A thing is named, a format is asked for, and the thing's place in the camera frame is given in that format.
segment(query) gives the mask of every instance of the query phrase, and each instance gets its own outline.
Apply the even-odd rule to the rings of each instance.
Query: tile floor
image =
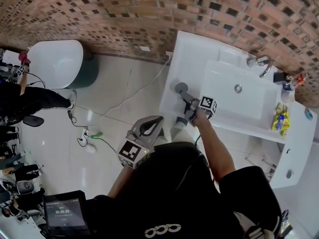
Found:
[[[110,56],[97,57],[99,77],[88,88],[77,90],[74,116],[76,125],[90,125],[89,134],[102,132],[102,138],[116,149],[137,119],[160,115],[159,104],[169,67],[166,66],[148,88],[105,114],[150,83],[162,65]],[[71,90],[57,92],[68,97]],[[22,124],[21,130],[26,160],[44,165],[43,175],[37,183],[42,183],[48,194],[82,190],[88,199],[107,194],[122,169],[113,150],[96,139],[89,140],[96,146],[96,153],[90,154],[80,147],[77,138],[83,128],[72,125],[66,110],[43,110],[36,115],[44,118],[45,123],[36,128]],[[169,138],[169,129],[175,118],[163,116],[164,132]],[[230,151],[237,169],[251,165],[245,160],[249,155],[253,162],[262,165],[259,138],[222,128],[216,128],[216,131]]]

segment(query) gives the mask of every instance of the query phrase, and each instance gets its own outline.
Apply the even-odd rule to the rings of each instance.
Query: black t-shirt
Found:
[[[0,77],[0,116],[7,116],[21,93],[19,84],[6,82]]]
[[[243,238],[234,212],[273,230],[281,215],[261,168],[247,167],[220,180],[216,190],[194,145],[158,146],[120,195],[104,197],[100,224],[114,238]]]

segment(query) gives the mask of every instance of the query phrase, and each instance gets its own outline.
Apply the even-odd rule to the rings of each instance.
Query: faucet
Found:
[[[273,61],[268,57],[268,56],[264,56],[264,57],[261,57],[261,58],[251,58],[251,59],[248,59],[247,60],[247,65],[249,67],[253,67],[254,65],[259,65],[259,66],[263,66],[265,65],[266,63],[268,63],[267,65],[267,68],[265,71],[263,71],[260,75],[259,75],[259,78],[263,78],[266,76],[266,74],[269,73],[271,67],[273,66]]]

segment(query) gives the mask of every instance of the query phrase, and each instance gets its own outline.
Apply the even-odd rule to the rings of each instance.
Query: white countertop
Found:
[[[273,83],[273,74],[280,70],[273,66],[271,71],[264,78],[260,79],[259,74],[265,70],[266,66],[248,68],[246,59],[249,57],[252,57],[252,55],[228,44],[179,31],[159,107],[160,112],[183,117],[185,103],[174,92],[175,85],[178,82],[187,83],[189,87],[188,92],[194,97],[200,98],[201,92],[205,89],[203,85],[207,75],[205,72],[207,65],[212,62],[218,62],[220,66],[227,64],[236,67],[240,71],[240,76],[246,75],[250,81],[256,81],[258,84],[271,84],[270,88],[276,90],[276,97],[273,97],[276,102],[271,102],[273,105],[271,109],[273,109],[273,115],[275,115],[276,105],[278,102],[281,102],[282,86]],[[214,126],[283,143],[285,144],[283,153],[286,153],[290,149],[289,154],[283,154],[280,159],[271,181],[273,188],[290,186],[298,182],[310,152],[317,123],[317,115],[314,112],[312,112],[314,116],[312,121],[306,118],[304,113],[305,107],[303,105],[295,101],[288,106],[290,108],[291,128],[288,130],[286,137],[280,136],[278,132],[270,131],[271,123],[266,128],[253,126],[240,120],[230,121],[229,118],[223,118],[223,116],[215,116],[210,120]],[[196,137],[198,132],[196,130],[193,132],[193,137]],[[290,179],[287,179],[286,173],[289,169],[294,174]]]

